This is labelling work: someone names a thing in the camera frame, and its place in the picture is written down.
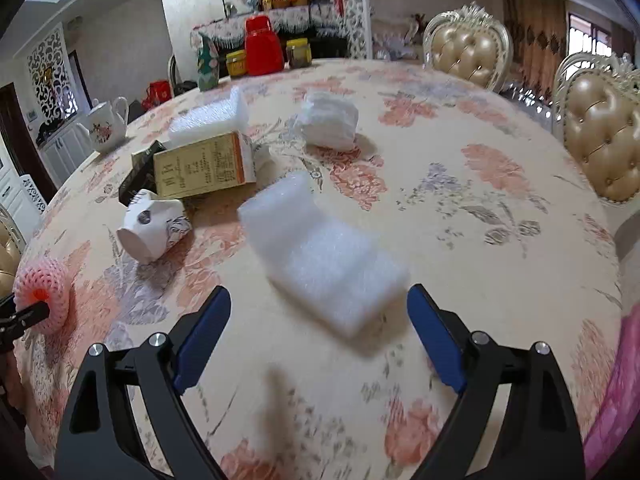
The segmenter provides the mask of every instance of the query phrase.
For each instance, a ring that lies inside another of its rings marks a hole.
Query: floral teapot
[[[124,113],[117,111],[119,104],[124,105]],[[84,124],[78,125],[89,137],[91,147],[98,153],[109,153],[119,145],[127,135],[127,119],[129,119],[129,105],[124,97],[118,97],[111,102],[98,102],[94,99],[94,107],[87,114]]]

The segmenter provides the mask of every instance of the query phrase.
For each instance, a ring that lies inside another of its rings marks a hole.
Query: pink foam net
[[[22,310],[38,301],[45,301],[49,306],[49,317],[33,329],[41,334],[53,334],[66,321],[69,287],[65,264],[52,258],[41,258],[18,270],[14,280],[15,307]]]
[[[640,303],[622,320],[618,354],[596,421],[584,440],[591,479],[622,442],[640,410]]]

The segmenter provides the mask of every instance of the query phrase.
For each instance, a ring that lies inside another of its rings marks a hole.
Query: floral tablecloth
[[[171,120],[243,87],[254,145],[271,160],[247,185],[187,200],[194,232],[140,266],[114,236],[118,184],[130,152],[166,137]],[[310,91],[360,110],[357,148],[305,147],[292,116]],[[289,171],[308,171],[321,208],[371,233],[441,308],[500,344],[554,350],[583,433],[604,394],[620,330],[618,263],[604,213],[567,152],[496,94],[402,63],[314,62],[311,68],[222,82],[175,98],[94,153],[44,213],[22,264],[47,254],[73,276],[70,315],[54,336],[18,345],[28,421],[52,454],[88,346],[139,345],[198,309],[217,284],[232,315],[198,386],[183,397],[232,480],[409,478],[452,409],[403,301],[353,340],[334,336],[270,285],[236,209]],[[500,390],[475,467],[491,451]],[[154,466],[166,471],[139,391],[132,403]]]

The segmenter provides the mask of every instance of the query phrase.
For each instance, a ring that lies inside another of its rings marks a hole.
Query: product box
[[[154,155],[160,198],[184,198],[255,182],[251,142],[230,132]]]

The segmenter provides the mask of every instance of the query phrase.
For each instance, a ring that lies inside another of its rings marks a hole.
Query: red jar lid
[[[266,14],[256,14],[255,16],[250,16],[244,22],[244,28],[247,33],[255,32],[256,30],[272,30],[271,29],[271,20]]]

